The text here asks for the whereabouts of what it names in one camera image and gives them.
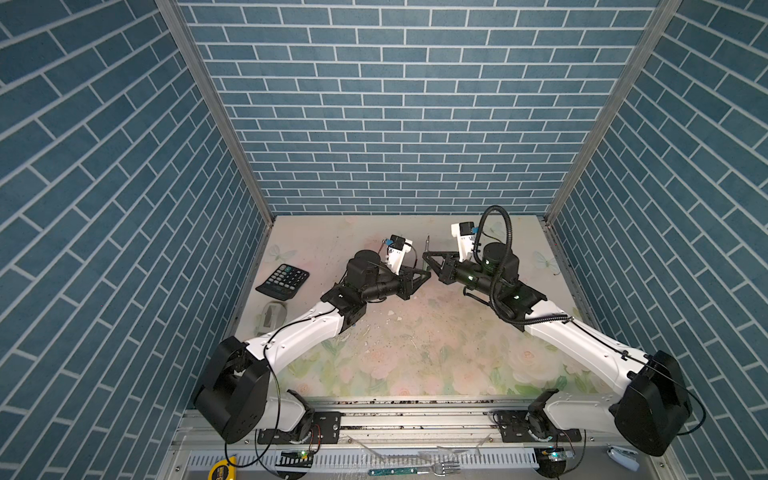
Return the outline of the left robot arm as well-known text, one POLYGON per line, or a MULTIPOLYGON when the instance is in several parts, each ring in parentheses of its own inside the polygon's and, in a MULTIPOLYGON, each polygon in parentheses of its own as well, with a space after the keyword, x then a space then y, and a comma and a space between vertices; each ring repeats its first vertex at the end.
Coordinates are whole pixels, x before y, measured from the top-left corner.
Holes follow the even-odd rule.
POLYGON ((347 262, 342 279, 313 308, 276 330, 241 341, 224 339, 193 391, 194 407, 227 445, 254 430, 282 432, 291 442, 313 430, 315 408, 301 394, 283 390, 277 374, 316 345, 350 329, 375 301, 408 300, 431 273, 394 269, 372 250, 347 262))

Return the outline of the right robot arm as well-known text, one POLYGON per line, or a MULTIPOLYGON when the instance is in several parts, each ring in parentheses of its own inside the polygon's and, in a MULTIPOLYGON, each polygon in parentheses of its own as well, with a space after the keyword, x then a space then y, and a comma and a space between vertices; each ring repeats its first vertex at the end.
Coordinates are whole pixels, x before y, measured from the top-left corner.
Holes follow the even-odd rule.
POLYGON ((519 260, 500 242, 480 261, 462 252, 427 251, 423 258, 440 282, 459 283, 465 296, 488 306, 503 322, 545 341, 601 379, 607 394, 545 390, 529 406, 530 434, 547 441, 559 431, 621 436, 655 457, 684 432, 692 396, 670 354, 646 354, 567 314, 519 279, 519 260))

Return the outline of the black calculator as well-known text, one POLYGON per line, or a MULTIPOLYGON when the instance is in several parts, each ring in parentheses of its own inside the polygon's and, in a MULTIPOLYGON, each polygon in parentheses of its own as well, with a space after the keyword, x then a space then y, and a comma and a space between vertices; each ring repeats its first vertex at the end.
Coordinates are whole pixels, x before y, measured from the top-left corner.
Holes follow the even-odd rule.
POLYGON ((278 301, 288 301, 295 297, 310 274, 298 267, 281 264, 255 290, 278 301))

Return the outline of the white blue stapler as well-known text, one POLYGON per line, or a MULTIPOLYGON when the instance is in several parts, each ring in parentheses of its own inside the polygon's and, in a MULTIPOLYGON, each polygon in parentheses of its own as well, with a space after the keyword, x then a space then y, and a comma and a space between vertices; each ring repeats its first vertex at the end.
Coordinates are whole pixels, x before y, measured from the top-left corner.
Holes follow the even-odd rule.
POLYGON ((624 447, 609 446, 606 453, 611 460, 623 468, 632 472, 637 472, 639 470, 639 453, 637 451, 624 447))

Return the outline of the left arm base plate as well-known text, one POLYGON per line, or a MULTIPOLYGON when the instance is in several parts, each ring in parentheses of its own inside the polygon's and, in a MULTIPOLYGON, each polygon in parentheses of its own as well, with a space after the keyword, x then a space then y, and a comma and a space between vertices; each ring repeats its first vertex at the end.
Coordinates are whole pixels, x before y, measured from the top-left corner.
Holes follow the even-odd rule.
POLYGON ((299 424, 288 432, 258 430, 260 445, 313 445, 337 444, 341 431, 342 414, 338 411, 315 411, 305 414, 299 424))

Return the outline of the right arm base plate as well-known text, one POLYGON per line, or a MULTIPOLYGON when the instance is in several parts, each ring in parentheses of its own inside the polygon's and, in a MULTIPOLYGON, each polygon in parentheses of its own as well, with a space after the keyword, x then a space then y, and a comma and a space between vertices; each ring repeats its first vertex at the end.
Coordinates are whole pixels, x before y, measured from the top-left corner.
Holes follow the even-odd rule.
POLYGON ((583 439, 578 429, 556 428, 542 411, 494 410, 488 416, 504 443, 565 442, 570 445, 583 439))

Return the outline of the green handled fork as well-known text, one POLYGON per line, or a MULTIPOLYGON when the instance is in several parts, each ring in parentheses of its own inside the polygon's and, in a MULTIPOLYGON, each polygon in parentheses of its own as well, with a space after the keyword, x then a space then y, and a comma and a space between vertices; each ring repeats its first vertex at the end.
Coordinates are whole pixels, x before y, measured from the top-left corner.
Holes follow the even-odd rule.
POLYGON ((459 462, 443 461, 430 465, 370 469, 367 474, 370 477, 404 475, 434 475, 436 477, 445 477, 447 475, 457 474, 460 472, 460 470, 461 465, 459 462))

